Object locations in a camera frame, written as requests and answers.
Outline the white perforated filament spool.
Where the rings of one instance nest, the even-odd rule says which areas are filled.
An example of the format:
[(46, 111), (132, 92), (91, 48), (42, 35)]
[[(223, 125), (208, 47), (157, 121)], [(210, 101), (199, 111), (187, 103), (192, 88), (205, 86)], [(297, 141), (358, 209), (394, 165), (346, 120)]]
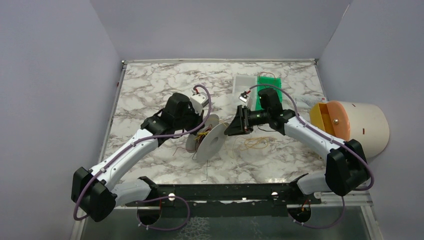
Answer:
[(186, 151), (195, 153), (197, 163), (206, 164), (224, 145), (227, 139), (224, 131), (227, 126), (228, 123), (221, 122), (217, 114), (211, 114), (197, 135), (188, 135), (185, 143)]

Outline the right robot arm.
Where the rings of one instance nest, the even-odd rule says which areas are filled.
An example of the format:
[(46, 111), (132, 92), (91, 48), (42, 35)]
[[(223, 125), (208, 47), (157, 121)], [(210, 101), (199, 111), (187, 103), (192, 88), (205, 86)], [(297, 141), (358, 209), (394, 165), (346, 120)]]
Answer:
[(362, 145), (355, 139), (345, 141), (307, 123), (298, 108), (283, 109), (278, 92), (280, 87), (261, 84), (258, 91), (261, 109), (252, 111), (238, 105), (232, 122), (224, 131), (226, 136), (248, 135), (255, 126), (269, 127), (311, 148), (326, 164), (325, 171), (304, 174), (290, 182), (290, 195), (294, 198), (316, 192), (332, 192), (344, 197), (351, 191), (366, 191), (374, 185), (374, 175), (366, 161)]

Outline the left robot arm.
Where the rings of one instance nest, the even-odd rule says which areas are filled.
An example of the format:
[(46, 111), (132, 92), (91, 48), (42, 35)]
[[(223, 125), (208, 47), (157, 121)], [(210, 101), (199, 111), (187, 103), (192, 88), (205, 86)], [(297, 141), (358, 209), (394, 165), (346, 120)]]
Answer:
[(165, 107), (146, 118), (118, 151), (90, 169), (78, 168), (73, 174), (71, 188), (74, 219), (84, 219), (77, 215), (81, 209), (86, 217), (100, 222), (116, 206), (134, 202), (136, 196), (145, 200), (153, 190), (154, 182), (140, 178), (130, 184), (119, 184), (119, 180), (165, 141), (196, 134), (208, 119), (204, 107), (210, 105), (211, 97), (204, 92), (191, 97), (173, 93)]

